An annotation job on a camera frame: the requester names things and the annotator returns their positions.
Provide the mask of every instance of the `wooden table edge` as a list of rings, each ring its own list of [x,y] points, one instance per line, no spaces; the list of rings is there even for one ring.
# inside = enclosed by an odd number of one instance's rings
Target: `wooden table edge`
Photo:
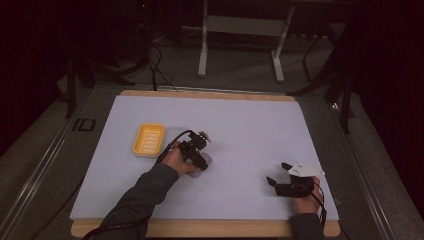
[[[75,220],[71,227],[74,237],[83,237],[97,228],[101,219]],[[328,220],[324,235],[340,234],[338,220]],[[151,219],[146,237],[289,237],[292,235],[287,220],[185,220]]]
[[[212,92],[171,92],[171,91],[141,91],[124,90],[121,96],[147,96],[147,97],[174,97],[174,98],[206,98],[229,100],[256,100],[256,101],[286,101],[295,102],[292,96],[249,94],[249,93],[212,93]]]

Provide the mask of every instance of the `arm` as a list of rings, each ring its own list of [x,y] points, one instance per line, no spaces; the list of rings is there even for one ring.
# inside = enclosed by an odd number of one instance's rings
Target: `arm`
[[[319,179],[314,177],[314,182],[319,185]],[[315,196],[322,201],[319,188],[315,185],[313,190]],[[317,212],[320,205],[312,196],[295,198],[293,200],[294,210],[297,213],[290,218],[290,224],[294,240],[323,240],[325,239],[322,225]]]
[[[166,193],[179,176],[198,170],[197,167],[184,163],[180,150],[174,148],[167,153],[162,163],[155,164],[149,172],[141,175],[135,186],[122,196],[100,226],[129,223],[150,216],[155,206],[165,200]],[[104,232],[97,239],[144,239],[146,232],[147,224],[144,224],[136,228]]]

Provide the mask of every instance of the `gray sleeve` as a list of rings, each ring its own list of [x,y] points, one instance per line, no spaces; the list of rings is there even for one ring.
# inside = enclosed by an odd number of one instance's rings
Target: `gray sleeve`
[[[100,226],[130,223],[150,216],[155,206],[165,200],[166,193],[177,180],[178,173],[173,168],[165,164],[155,164],[122,196]],[[144,239],[146,232],[147,224],[144,224],[140,227],[104,232],[96,239]]]
[[[323,240],[324,232],[318,215],[298,214],[290,218],[294,240]]]

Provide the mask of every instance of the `person's right hand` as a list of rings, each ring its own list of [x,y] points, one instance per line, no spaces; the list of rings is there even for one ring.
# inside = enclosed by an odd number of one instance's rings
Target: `person's right hand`
[[[319,179],[317,177],[312,177],[314,182],[314,190],[312,193],[322,202],[323,196],[319,192]],[[296,214],[302,213],[318,213],[320,204],[313,198],[311,195],[303,198],[294,198],[293,199],[294,211]]]

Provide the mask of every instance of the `gray carpet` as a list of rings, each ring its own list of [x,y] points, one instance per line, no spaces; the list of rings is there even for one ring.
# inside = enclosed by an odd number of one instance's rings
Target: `gray carpet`
[[[263,45],[257,46],[237,41],[229,48],[228,42],[222,43],[226,36],[213,36],[209,48],[207,75],[197,77],[197,64],[200,50],[196,43],[198,36],[187,38],[185,45],[174,46],[156,44],[161,52],[159,70],[167,81],[180,90],[200,88],[213,90],[236,90],[263,92],[266,94],[283,94],[306,86],[308,82],[301,67],[302,54],[310,41],[303,38],[290,38],[286,42],[281,56],[286,81],[276,83],[271,65],[269,50],[275,39],[265,39]],[[321,40],[308,58],[311,72],[314,74],[322,66],[331,45]],[[151,59],[159,59],[159,52],[152,49]],[[137,85],[135,89],[151,88],[151,71],[144,69],[136,75],[126,76]],[[79,104],[75,118],[66,121],[64,103],[54,103],[34,123],[34,125],[2,156],[0,160],[0,216],[5,216],[12,207],[26,179],[43,154],[49,151],[50,143],[56,133],[68,124],[73,126],[76,118],[95,119],[96,126],[92,132],[72,131],[68,129],[64,141],[55,155],[40,188],[35,194],[22,218],[17,221],[16,229],[10,239],[30,239],[51,216],[61,208],[78,183],[83,179],[91,157],[100,138],[114,97],[126,87],[97,75],[98,84]],[[158,82],[165,83],[160,74]],[[322,99],[325,87],[307,96],[298,98],[311,133],[317,154],[327,173],[327,179],[336,198],[340,214],[340,223],[351,239],[391,239],[381,236],[379,224],[376,223],[367,196],[378,198],[377,207],[381,207],[395,239],[423,239],[424,224],[390,162],[381,140],[364,112],[360,99],[352,98],[352,112],[355,118],[349,119],[351,135],[343,134],[337,124],[338,112]],[[364,172],[357,171],[357,165],[363,166]],[[369,179],[364,186],[361,179]],[[74,195],[71,201],[60,211],[37,239],[75,239],[70,234],[72,222],[69,220]],[[347,239],[345,235],[334,239]]]

